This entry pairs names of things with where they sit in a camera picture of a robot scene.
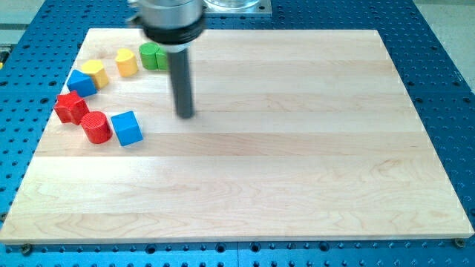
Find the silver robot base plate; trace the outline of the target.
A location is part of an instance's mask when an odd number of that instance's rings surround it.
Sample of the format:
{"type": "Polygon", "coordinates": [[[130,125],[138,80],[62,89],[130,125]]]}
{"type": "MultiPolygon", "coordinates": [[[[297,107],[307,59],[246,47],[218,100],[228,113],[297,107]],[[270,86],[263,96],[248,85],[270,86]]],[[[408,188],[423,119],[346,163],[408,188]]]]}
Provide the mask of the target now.
{"type": "Polygon", "coordinates": [[[258,17],[272,16],[271,0],[202,0],[208,17],[258,17]]]}

